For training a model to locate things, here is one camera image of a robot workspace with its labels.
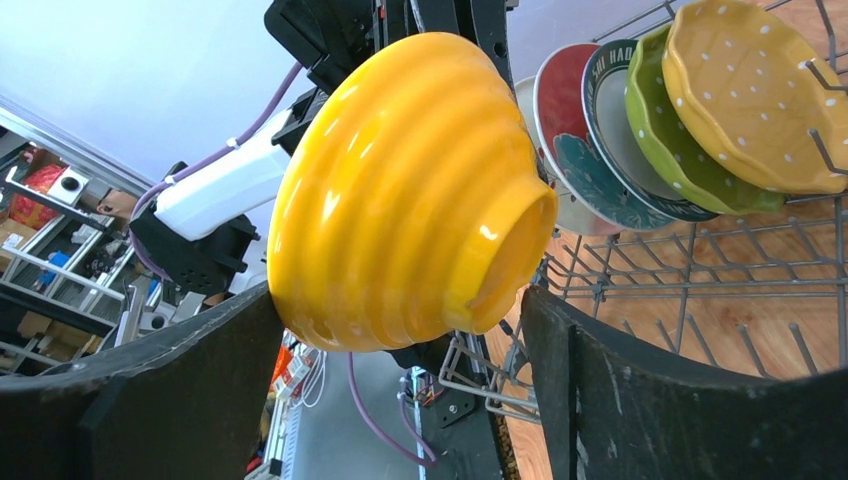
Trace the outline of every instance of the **yellow polka dot plate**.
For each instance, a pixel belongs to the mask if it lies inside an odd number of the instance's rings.
[[[473,43],[413,35],[307,129],[268,235],[283,323],[331,351],[482,333],[530,281],[557,214],[509,86]]]
[[[727,170],[770,191],[837,193],[848,178],[827,168],[809,130],[848,168],[848,96],[822,88],[808,60],[839,83],[777,17],[744,2],[702,0],[677,12],[662,70],[680,119]]]

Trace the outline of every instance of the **orange object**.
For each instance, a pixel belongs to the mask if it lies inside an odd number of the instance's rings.
[[[277,363],[274,364],[274,375],[271,376],[270,390],[274,389],[273,384],[277,377],[285,373],[285,371],[288,369],[289,363],[291,362],[292,358],[292,353],[289,351],[288,348],[286,348],[285,346],[280,348],[280,353],[277,354]]]
[[[23,184],[39,193],[46,194],[50,187],[56,183],[56,180],[62,176],[65,168],[67,167],[47,165],[27,177]],[[36,230],[46,225],[54,217],[56,217],[55,210],[51,210],[23,195],[15,195],[9,209],[9,218]]]

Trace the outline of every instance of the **dish rack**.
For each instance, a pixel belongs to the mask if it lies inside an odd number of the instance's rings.
[[[766,10],[806,1],[820,14],[831,67],[838,75],[848,73],[837,68],[848,50],[837,52],[823,0],[780,0]],[[663,1],[592,42],[639,38],[671,22],[674,3]],[[812,62],[806,65],[822,88],[848,94],[848,87],[827,84]],[[808,134],[828,168],[848,174],[834,166],[818,132]],[[637,338],[716,367],[766,378],[845,367],[846,196],[793,197],[778,214],[677,223],[647,234],[555,233],[533,283]],[[623,311],[627,304],[635,310]],[[745,313],[750,306],[756,311]],[[646,315],[653,318],[644,322]],[[503,362],[492,362],[472,339],[457,334],[439,381],[485,397],[496,414],[541,423],[521,323],[502,321],[501,330],[510,345]],[[462,356],[488,370],[487,385],[456,371]]]

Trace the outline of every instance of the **wooden surface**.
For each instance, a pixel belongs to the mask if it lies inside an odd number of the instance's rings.
[[[760,5],[772,2],[758,1]],[[828,13],[834,30],[837,33],[837,51],[848,50],[848,2],[842,0],[825,0]],[[810,41],[817,52],[826,56],[827,34],[822,25],[814,0],[793,0],[774,10],[777,16],[784,19],[794,28],[801,31]],[[848,56],[839,60],[839,67],[848,67]],[[843,84],[848,84],[848,75],[843,75]],[[790,206],[784,209],[780,215],[755,215],[746,217],[752,228],[759,225],[770,225],[780,222],[788,216],[795,216],[799,220],[826,219],[833,216],[832,202],[816,202],[798,206]],[[736,219],[723,217],[704,225],[710,231],[726,231],[737,228]],[[688,225],[677,224],[670,230],[659,232],[657,236],[668,235],[674,231],[685,239],[688,233]],[[808,230],[810,243],[821,254],[835,257],[835,240],[833,227],[813,227]],[[791,230],[780,233],[757,235],[762,243],[763,249],[768,255],[792,259],[809,259],[805,245]],[[627,241],[625,234],[622,241]],[[590,244],[603,244],[603,238],[587,238],[584,242]],[[570,265],[571,256],[563,249],[569,246],[572,250],[576,237],[564,234],[561,238],[551,241],[548,251],[556,256],[564,265]],[[759,254],[752,248],[750,241],[742,236],[721,238],[718,243],[725,253],[727,259],[737,263],[762,263]],[[656,263],[639,249],[627,251],[628,256],[637,265],[656,269]],[[669,265],[682,267],[685,263],[683,254],[673,244],[658,245],[655,254]],[[580,258],[589,267],[597,267],[599,262],[581,250]],[[722,260],[715,254],[709,242],[698,240],[695,243],[695,260],[702,265],[722,265]],[[613,267],[629,270],[628,265],[621,259],[611,261]],[[585,269],[577,267],[576,271],[585,272]],[[815,266],[798,269],[800,278],[832,278],[835,271],[832,267]],[[695,282],[710,281],[708,274],[693,275]],[[785,270],[763,269],[758,270],[755,278],[757,280],[781,280],[785,279]],[[664,281],[674,281],[673,278],[663,276]],[[740,271],[724,272],[722,281],[743,281],[745,276]],[[648,276],[637,278],[639,282],[649,282]],[[579,280],[572,280],[574,285],[579,285]],[[691,289],[693,297],[715,292],[714,289]],[[740,290],[725,288],[725,293],[738,292]],[[745,292],[778,293],[778,292],[823,292],[835,293],[835,287],[761,287],[757,289],[745,289]],[[658,293],[677,294],[676,290],[656,290]],[[592,313],[594,302],[589,298],[569,298],[570,303],[581,308],[587,313]],[[674,339],[678,335],[680,300],[676,298],[645,299],[645,298],[610,298],[602,303],[598,309],[597,317],[600,320],[622,328],[621,320],[627,319],[634,333],[641,339],[665,348],[666,343],[660,334],[655,322],[662,321],[669,335]],[[807,367],[801,357],[798,346],[793,339],[788,324],[795,322],[800,327],[807,341],[811,354],[820,371],[836,368],[839,362],[837,338],[837,308],[835,297],[760,297],[760,298],[690,298],[686,311],[693,315],[701,333],[710,345],[710,351],[716,362],[723,368],[735,370],[752,375],[757,374],[757,369],[752,361],[738,327],[746,325],[748,333],[756,346],[757,352],[762,360],[763,366],[778,378],[792,378],[808,375]],[[518,303],[507,315],[506,319],[512,325],[518,321]],[[700,348],[697,338],[691,327],[684,324],[682,334],[681,354],[686,357],[707,362],[707,356]],[[496,363],[503,361],[510,346],[510,339],[500,330],[495,329],[486,334],[489,352]],[[529,367],[522,370],[520,379],[530,382]],[[526,394],[519,388],[507,386],[505,393],[526,398]],[[524,480],[550,480],[552,478],[548,454],[541,426],[534,425],[522,420],[507,417],[510,436],[512,438],[515,456],[518,462],[521,477]]]

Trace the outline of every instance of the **metal wire rack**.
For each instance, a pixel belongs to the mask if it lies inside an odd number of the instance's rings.
[[[839,75],[848,73],[837,65],[848,51],[837,52],[824,0],[781,0],[766,9],[802,2],[815,5],[821,16],[831,67]],[[641,37],[673,20],[674,3],[663,1],[592,41]],[[827,84],[812,62],[806,66],[823,88],[848,93],[848,87]],[[834,166],[818,132],[808,133],[829,169],[848,174]],[[724,216],[649,234],[555,234],[533,283],[637,338],[716,367],[766,378],[844,367],[846,195],[792,198],[778,214]],[[733,318],[734,309],[747,312],[746,303],[764,305],[764,300],[768,308],[758,307],[760,315]],[[646,322],[640,311],[662,318]],[[731,326],[717,327],[726,317]],[[456,335],[439,381],[485,397],[496,414],[540,423],[521,324],[501,322],[501,330],[511,342],[502,364]],[[462,356],[489,370],[488,385],[456,372]],[[783,368],[787,365],[796,368]]]

